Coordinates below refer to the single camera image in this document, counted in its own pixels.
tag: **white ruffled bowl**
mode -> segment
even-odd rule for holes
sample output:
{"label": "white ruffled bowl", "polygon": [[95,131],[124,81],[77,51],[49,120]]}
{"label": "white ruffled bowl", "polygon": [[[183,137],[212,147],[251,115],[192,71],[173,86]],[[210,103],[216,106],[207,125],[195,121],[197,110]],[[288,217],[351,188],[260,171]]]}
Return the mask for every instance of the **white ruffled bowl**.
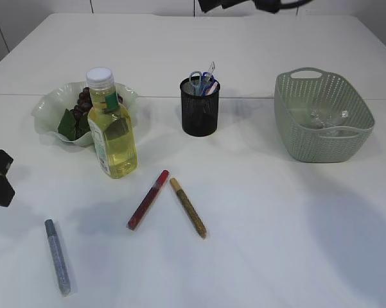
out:
{"label": "white ruffled bowl", "polygon": [[[87,132],[79,139],[70,141],[67,137],[58,133],[58,125],[63,118],[66,109],[73,109],[77,104],[79,93],[87,85],[83,82],[67,83],[63,87],[50,92],[44,96],[34,107],[31,115],[34,117],[34,127],[37,133],[52,135],[64,142],[73,143],[76,146],[88,146],[93,143],[91,132]],[[123,97],[130,117],[136,118],[136,98],[138,97],[132,89],[121,83],[116,83],[117,94]]]}

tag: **silver glitter pen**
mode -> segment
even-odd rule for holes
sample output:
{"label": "silver glitter pen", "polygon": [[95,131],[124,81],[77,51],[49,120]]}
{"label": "silver glitter pen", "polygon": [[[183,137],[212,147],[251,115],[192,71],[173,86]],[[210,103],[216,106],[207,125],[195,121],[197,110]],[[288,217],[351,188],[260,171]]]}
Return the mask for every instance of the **silver glitter pen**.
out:
{"label": "silver glitter pen", "polygon": [[70,294],[71,286],[56,228],[54,227],[54,223],[51,219],[46,220],[44,225],[46,226],[47,240],[49,241],[50,245],[54,269],[56,270],[58,288],[60,289],[60,292],[63,296],[67,296]]}

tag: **white bottle cap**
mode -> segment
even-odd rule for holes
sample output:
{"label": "white bottle cap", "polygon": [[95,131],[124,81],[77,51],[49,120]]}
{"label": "white bottle cap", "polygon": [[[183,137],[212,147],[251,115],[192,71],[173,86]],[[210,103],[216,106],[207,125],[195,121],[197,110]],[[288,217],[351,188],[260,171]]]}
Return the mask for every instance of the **white bottle cap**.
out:
{"label": "white bottle cap", "polygon": [[114,86],[114,76],[107,67],[95,67],[87,72],[87,85],[93,90],[107,90]]}

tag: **plastic bottle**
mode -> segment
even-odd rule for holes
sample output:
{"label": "plastic bottle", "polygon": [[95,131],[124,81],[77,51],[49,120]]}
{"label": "plastic bottle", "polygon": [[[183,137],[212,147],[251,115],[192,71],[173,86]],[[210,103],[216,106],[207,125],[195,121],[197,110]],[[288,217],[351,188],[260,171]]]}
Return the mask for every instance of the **plastic bottle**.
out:
{"label": "plastic bottle", "polygon": [[137,167],[131,118],[119,103],[113,73],[96,67],[87,73],[93,107],[89,125],[101,168],[111,178],[121,178]]}

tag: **gold glitter pen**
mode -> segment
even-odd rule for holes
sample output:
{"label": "gold glitter pen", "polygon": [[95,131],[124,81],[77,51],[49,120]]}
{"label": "gold glitter pen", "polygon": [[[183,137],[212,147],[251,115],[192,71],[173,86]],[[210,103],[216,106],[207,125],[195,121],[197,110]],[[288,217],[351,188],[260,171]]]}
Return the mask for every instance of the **gold glitter pen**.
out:
{"label": "gold glitter pen", "polygon": [[191,222],[193,223],[195,230],[197,230],[198,234],[205,239],[207,236],[207,230],[201,221],[200,217],[198,216],[197,212],[195,211],[193,205],[188,200],[186,193],[182,190],[180,184],[175,178],[172,178],[170,180],[170,184],[173,187],[177,197],[179,197],[179,200],[184,207],[184,210],[186,210],[188,217],[190,218]]}

